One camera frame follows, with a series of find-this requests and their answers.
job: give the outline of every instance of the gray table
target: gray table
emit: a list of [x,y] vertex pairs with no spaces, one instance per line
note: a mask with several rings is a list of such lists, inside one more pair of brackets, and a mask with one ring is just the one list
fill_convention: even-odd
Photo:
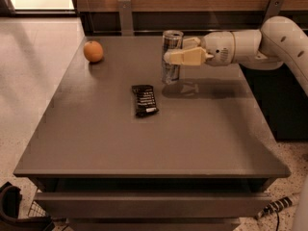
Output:
[[[270,129],[237,65],[182,67],[166,86],[161,37],[96,39],[104,61],[81,44],[14,171],[52,216],[75,230],[232,230],[270,201],[290,172],[255,135]],[[160,109],[145,118],[141,84]]]

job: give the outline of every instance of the table top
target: table top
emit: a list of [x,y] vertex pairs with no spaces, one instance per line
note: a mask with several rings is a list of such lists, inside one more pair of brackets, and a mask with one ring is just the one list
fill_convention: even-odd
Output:
[[[269,130],[236,64],[181,68],[161,82],[161,37],[95,38],[77,50],[14,174],[47,177],[286,177],[255,136]],[[133,85],[152,85],[155,115],[135,116]]]

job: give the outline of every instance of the table drawer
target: table drawer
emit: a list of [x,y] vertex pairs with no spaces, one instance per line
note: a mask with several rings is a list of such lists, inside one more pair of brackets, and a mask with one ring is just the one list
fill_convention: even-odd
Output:
[[267,193],[39,192],[38,202],[55,218],[253,217],[270,203]]
[[104,223],[104,220],[69,220],[74,231],[232,231],[240,225],[237,218],[203,219],[200,222]]

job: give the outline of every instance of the floor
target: floor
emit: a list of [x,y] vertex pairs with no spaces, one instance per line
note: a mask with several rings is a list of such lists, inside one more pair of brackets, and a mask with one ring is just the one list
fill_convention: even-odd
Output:
[[[21,188],[20,216],[25,218],[36,187],[26,178],[15,178],[13,170],[84,33],[76,17],[0,17],[0,37],[0,186],[10,181]],[[267,189],[272,199],[300,193],[308,173],[308,142],[277,142],[269,135],[257,136],[292,172]],[[295,209],[279,214],[279,231],[291,231]],[[271,231],[276,229],[277,217],[241,218],[241,223],[236,231]],[[57,223],[55,230],[63,228],[63,223]]]

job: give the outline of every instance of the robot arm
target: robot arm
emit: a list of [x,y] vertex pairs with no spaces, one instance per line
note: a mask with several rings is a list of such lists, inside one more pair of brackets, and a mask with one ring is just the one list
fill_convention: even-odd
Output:
[[275,16],[260,30],[214,32],[202,40],[189,38],[183,49],[168,50],[168,64],[224,66],[272,70],[285,63],[308,95],[308,38],[290,19]]

